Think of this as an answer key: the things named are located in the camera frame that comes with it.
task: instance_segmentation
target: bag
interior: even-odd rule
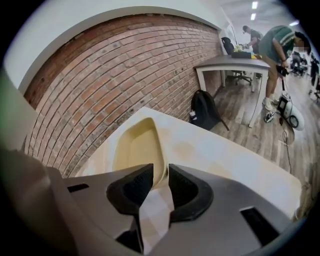
[[[190,119],[190,123],[210,131],[217,123],[222,122],[229,130],[226,123],[220,117],[213,97],[204,90],[197,90],[191,100],[191,109],[195,112],[196,119]]]

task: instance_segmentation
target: office chair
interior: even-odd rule
[[[228,55],[231,55],[233,52],[234,52],[234,45],[231,43],[231,40],[230,38],[228,37],[222,37],[221,38],[222,40],[222,43],[223,43],[223,47],[226,51],[226,53]],[[231,78],[236,78],[236,81],[235,81],[235,84],[238,85],[239,84],[239,80],[243,79],[247,82],[249,82],[249,84],[251,85],[252,83],[252,79],[248,76],[244,76],[243,74],[246,74],[244,71],[239,71],[239,70],[232,70],[233,73],[235,74],[239,74],[239,75],[228,75],[228,77],[231,77]]]

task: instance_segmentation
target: green shirt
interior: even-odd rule
[[[273,38],[275,38],[281,44],[287,59],[294,49],[294,37],[295,33],[291,28],[287,26],[275,26],[271,28],[260,41],[259,54],[266,55],[276,63],[280,62],[281,59],[272,42]]]

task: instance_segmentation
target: black backpack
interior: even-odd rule
[[[226,123],[220,117],[213,97],[204,90],[197,90],[191,100],[191,110],[195,112],[196,119],[190,118],[190,123],[210,131],[217,123],[222,122],[229,130]]]
[[[234,47],[234,45],[231,43],[230,38],[229,38],[229,37],[222,37],[222,38],[221,38],[221,41],[222,41],[222,43],[223,43],[223,47],[224,47],[226,53],[227,53],[228,55],[231,55],[231,54],[234,52],[235,47]]]

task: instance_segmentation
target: yellow object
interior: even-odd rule
[[[127,129],[116,146],[112,171],[153,164],[153,188],[168,175],[155,122],[145,118]]]
[[[261,60],[262,56],[261,55],[257,55],[257,54],[255,54],[255,55],[251,54],[251,59],[253,59],[253,60]]]

